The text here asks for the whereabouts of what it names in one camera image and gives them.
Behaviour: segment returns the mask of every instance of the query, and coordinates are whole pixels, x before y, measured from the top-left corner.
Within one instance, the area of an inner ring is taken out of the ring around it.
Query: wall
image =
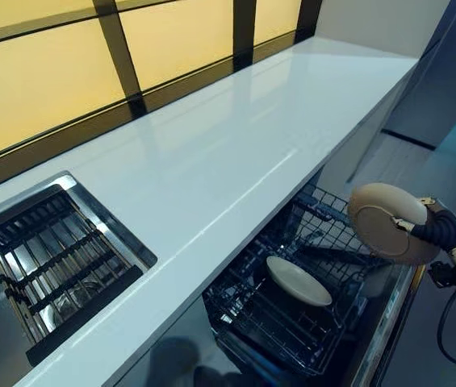
[[[408,90],[386,129],[437,147],[456,123],[456,19],[434,57],[416,69]]]
[[[352,136],[324,165],[318,186],[331,194],[344,197],[345,183],[351,179],[371,141],[380,132],[398,97],[405,88],[407,74],[382,101],[357,125]]]
[[[420,57],[449,0],[324,0],[317,35]]]

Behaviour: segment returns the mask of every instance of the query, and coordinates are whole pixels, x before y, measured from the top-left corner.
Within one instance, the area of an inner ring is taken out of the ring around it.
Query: white countertop
[[[69,170],[158,258],[19,385],[101,385],[147,349],[416,61],[314,37],[1,184]]]

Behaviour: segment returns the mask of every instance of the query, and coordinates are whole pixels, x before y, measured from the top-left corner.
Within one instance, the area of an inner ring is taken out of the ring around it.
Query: dish rack
[[[31,365],[142,275],[58,185],[0,214],[0,272]]]
[[[203,293],[215,336],[233,337],[272,367],[312,377],[324,373],[348,325],[360,315],[367,273],[388,264],[370,255],[346,215],[347,202],[308,183]],[[326,307],[285,293],[266,267],[280,256],[314,276],[332,295]]]

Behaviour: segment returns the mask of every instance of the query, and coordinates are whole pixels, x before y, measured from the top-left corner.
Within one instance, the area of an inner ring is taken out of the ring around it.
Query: sink
[[[0,204],[0,385],[12,385],[157,262],[70,173]]]

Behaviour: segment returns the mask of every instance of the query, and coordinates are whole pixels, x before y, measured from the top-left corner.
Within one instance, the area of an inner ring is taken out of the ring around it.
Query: cable
[[[446,302],[445,309],[443,313],[441,313],[441,317],[439,318],[439,324],[437,325],[437,346],[443,355],[445,355],[446,359],[450,360],[452,363],[456,365],[456,359],[453,358],[443,347],[443,329],[445,328],[446,318],[448,317],[448,313],[450,312],[450,308],[454,304],[456,298],[456,287],[455,291],[452,293],[448,301]]]

